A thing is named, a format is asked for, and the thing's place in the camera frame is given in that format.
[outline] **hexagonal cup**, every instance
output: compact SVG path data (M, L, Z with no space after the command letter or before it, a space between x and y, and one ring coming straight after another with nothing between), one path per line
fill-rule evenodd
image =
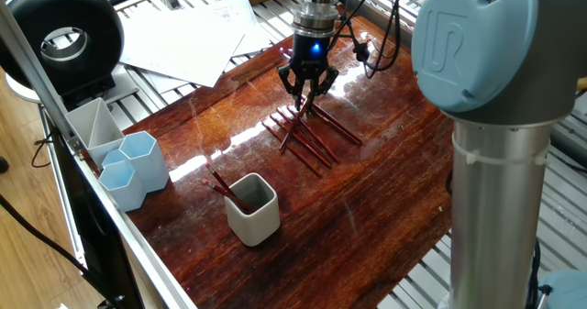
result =
M113 164L124 160L128 160L127 156L124 153L122 153L120 149L113 149L110 152L108 152L108 154L106 154L106 157L102 161L102 169L106 168L106 166L109 164Z
M250 173L230 186L238 199L257 208L245 215L230 199L224 198L228 225L243 244L259 245L275 232L280 224L277 193L258 173Z
M114 199L118 209L127 212L143 205L147 192L130 161L107 165L98 181Z
M157 191L169 180L169 170L157 143L146 131L130 134L120 146L120 151L132 163L145 191Z

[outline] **white paper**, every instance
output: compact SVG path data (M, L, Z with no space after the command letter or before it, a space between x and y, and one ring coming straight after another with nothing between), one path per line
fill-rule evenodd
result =
M244 28L206 11L195 8L124 19L120 62L213 87L242 40Z
M174 79L171 76L159 74L151 71L144 71L147 81L157 90L159 94L167 93L173 89L188 84L184 80Z
M267 32L260 26L249 0L221 0L211 5L228 23L245 28L242 39L233 56L259 52L271 45Z
M187 82L214 86L230 57L271 45L249 0L135 14L123 19L123 26L126 43L120 62L145 69L147 81L160 94Z

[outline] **black power cord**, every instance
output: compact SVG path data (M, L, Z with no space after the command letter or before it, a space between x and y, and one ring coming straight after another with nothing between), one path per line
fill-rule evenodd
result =
M532 258L532 272L530 273L530 284L528 287L528 296L526 298L526 309L536 309L538 307L539 289L538 289L538 269L540 268L540 242L536 239L534 246L534 257Z
M350 37L353 41L353 44L355 46L355 48L353 49L353 52L355 52L355 54L357 55L357 60L361 61L363 63L363 66L365 67L365 76L370 79L372 78L376 72L382 72L382 71L386 71L389 70L390 68L392 68L392 66L395 64L395 61L397 60L397 57L399 56L399 52L400 52L400 42L401 42L401 22L400 22L400 0L393 0L393 6L392 6L392 12L390 14L389 17L389 22L387 25L387 29L385 29L385 34L383 37L383 41L382 41L382 45L380 48L375 47L375 49L379 52L378 53L378 57L377 60L375 62L375 64L371 64L368 62L368 58L370 56L369 53L369 41L365 42L365 43L359 43L353 33L352 30L352 25L350 24L350 20L355 16L355 14L357 13L357 11L359 10L359 8L366 2L367 0L361 0L359 2L359 4L355 7L355 9L352 11L352 13L350 14L350 16L347 17L347 5L345 5L345 14L343 15L343 17L341 18L341 25L338 28L337 32L335 33L335 35L333 36L332 41L330 42L330 46L328 47L328 50L331 50L336 44L339 38L342 37ZM384 52L385 52L385 45L387 44L387 39L389 37L389 32L392 28L392 24L393 22L395 22L395 49L393 51L392 56L385 56ZM341 36L340 32L344 29L344 27L349 27L349 32L350 35L349 36ZM382 59L391 59L387 65L385 66L380 66L381 65L381 61Z
M447 182L445 183L445 187L447 189L447 193L452 196L452 171L449 172L449 176L447 177Z
M32 226L6 199L5 197L0 194L0 205L4 207L4 209L22 226L24 227L31 235L33 235L38 240L42 241L49 247L53 248L56 252L61 254L65 259L67 259L72 265L75 266L79 271L83 273L83 278L94 287L99 293L102 294L106 298L106 300L115 308L115 309L125 309L124 306L116 299L114 295L112 295L105 287L101 286L101 282L99 279L95 278L95 276L82 265L72 254L70 254L65 248L59 246L56 242L49 239L47 236L43 235L40 231L38 231L34 226Z
M42 165L36 165L35 164L35 160L37 159L37 156L39 155L40 150L43 149L43 147L45 146L45 144L48 144L48 143L52 143L53 142L49 138L53 135L54 132L55 132L55 129L51 130L51 132L44 139L37 140L35 142L35 145L39 145L39 146L37 147L37 151L35 152L35 155L33 156L33 160L30 162L30 165L33 168L43 168L43 167L47 167L47 166L51 165L50 162L47 162L47 163L42 164Z
M562 161L562 163L564 163L567 167L571 168L572 170L578 171L578 172L582 172L584 174L587 174L587 169L584 169L584 168L579 167L579 166L575 166L574 164L568 163L565 160L561 160L561 161Z

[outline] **wooden table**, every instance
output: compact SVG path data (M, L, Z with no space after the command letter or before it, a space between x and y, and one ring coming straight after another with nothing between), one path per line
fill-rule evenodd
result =
M381 41L365 19L353 25L361 40ZM126 131L149 131L171 175L128 216L200 309L375 307L450 228L444 182L452 122L419 92L410 51L402 48L395 65L371 80L348 39L330 52L341 73L317 103L364 143L309 116L342 160L329 170L305 154L324 174L318 178L291 152L280 155L260 124L293 102L275 71L285 62L280 49L291 44L286 39L215 88ZM206 161L229 183L257 172L271 184L282 220L275 234L255 248L238 240L222 196L202 185L211 178Z

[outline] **wooden floor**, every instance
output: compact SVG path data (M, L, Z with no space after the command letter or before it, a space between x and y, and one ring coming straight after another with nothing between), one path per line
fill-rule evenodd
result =
M16 97L0 69L0 156L10 169L0 175L0 193L34 227L69 251L66 229L51 167L33 169L30 161L43 138L36 105ZM48 161L43 149L37 164ZM161 307L152 287L137 277L147 308ZM0 207L0 309L93 309L100 295L69 262L25 231Z

